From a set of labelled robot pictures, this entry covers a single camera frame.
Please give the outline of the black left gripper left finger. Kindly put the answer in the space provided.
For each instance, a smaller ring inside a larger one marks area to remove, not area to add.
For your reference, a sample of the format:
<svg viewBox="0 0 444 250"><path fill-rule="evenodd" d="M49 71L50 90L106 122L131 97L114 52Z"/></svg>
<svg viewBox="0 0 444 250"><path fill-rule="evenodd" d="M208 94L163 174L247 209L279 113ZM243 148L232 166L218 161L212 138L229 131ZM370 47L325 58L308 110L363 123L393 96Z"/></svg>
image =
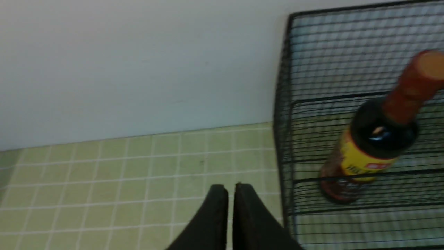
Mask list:
<svg viewBox="0 0 444 250"><path fill-rule="evenodd" d="M205 200L168 250L225 250L228 192L222 184L210 187Z"/></svg>

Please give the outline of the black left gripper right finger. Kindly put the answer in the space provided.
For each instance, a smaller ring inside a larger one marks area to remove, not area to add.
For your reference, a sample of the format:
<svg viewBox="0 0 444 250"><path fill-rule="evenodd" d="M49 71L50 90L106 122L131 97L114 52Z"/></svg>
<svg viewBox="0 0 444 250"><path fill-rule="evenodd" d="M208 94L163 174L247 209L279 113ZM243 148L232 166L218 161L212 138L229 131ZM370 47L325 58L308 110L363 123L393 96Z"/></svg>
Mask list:
<svg viewBox="0 0 444 250"><path fill-rule="evenodd" d="M301 250L271 215L251 184L237 183L233 205L234 250Z"/></svg>

